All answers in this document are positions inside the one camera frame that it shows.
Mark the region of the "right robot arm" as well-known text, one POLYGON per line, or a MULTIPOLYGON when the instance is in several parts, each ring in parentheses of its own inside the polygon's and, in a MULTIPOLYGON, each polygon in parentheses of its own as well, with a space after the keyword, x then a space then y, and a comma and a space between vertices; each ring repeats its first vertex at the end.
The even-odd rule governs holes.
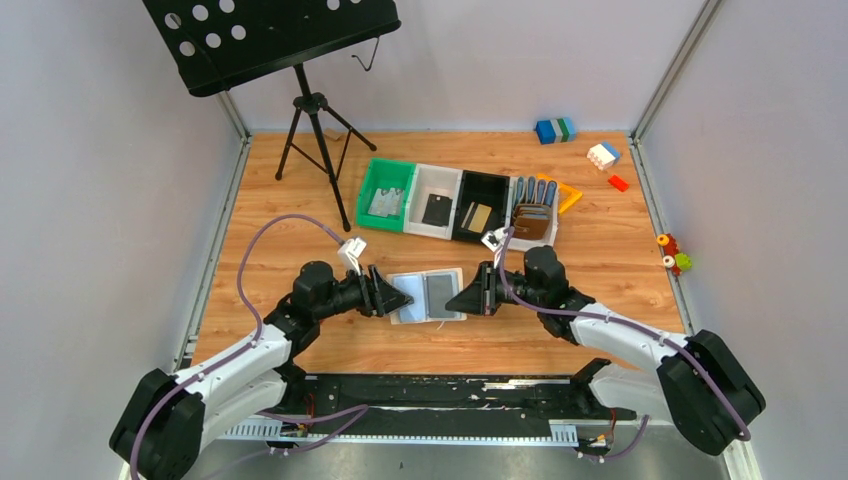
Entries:
POLYGON ((750 440, 750 425, 766 408, 765 397, 718 334, 677 334, 613 312, 570 284, 549 246, 526 251, 520 272, 481 262, 475 278, 446 307, 488 316, 503 304, 534 311, 555 338, 624 361, 624 367, 603 361, 590 374, 594 398, 605 407, 670 422, 706 454, 717 456, 735 441, 750 440))

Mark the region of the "beige card holder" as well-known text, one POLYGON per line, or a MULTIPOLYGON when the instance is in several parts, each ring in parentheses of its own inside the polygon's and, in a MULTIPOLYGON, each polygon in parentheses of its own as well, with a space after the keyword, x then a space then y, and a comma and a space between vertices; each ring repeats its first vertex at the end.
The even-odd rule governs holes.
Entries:
POLYGON ((426 306, 425 276, 431 273, 450 272, 453 272, 456 276, 456 285, 454 287, 454 293, 456 295, 460 292, 460 287, 463 284, 463 271, 461 268, 435 269, 389 275, 388 280, 391 285, 412 296, 414 299, 413 304, 404 307, 400 310, 397 310, 390 315, 391 323, 393 325, 412 325, 431 322, 458 322, 466 320, 467 315, 458 312, 456 312, 457 317, 455 319, 435 320, 430 319, 428 317, 426 306))

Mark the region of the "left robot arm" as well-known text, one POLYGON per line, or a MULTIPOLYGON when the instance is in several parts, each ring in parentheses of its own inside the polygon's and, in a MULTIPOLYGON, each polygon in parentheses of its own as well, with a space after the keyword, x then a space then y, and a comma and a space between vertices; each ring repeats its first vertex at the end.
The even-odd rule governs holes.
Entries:
POLYGON ((351 310, 383 317, 412 302, 375 266, 349 270, 338 280, 329 264, 309 262, 291 292, 246 337, 191 368, 145 374, 109 448, 146 479, 181 479, 209 443, 277 406, 304 377, 293 360, 317 339, 324 319, 351 310))

